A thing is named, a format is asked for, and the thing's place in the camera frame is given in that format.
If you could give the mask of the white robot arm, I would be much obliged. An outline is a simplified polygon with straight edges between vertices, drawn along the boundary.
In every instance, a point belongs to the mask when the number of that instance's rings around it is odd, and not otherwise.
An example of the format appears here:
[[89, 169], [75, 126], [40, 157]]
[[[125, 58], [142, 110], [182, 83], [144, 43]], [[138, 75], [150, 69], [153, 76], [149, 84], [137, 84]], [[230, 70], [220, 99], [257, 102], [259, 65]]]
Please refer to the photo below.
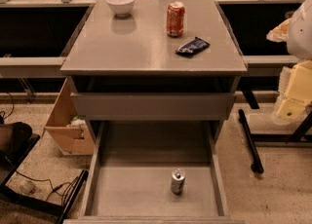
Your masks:
[[266, 39], [285, 42], [290, 55], [312, 59], [312, 0], [305, 0], [289, 19], [270, 30]]

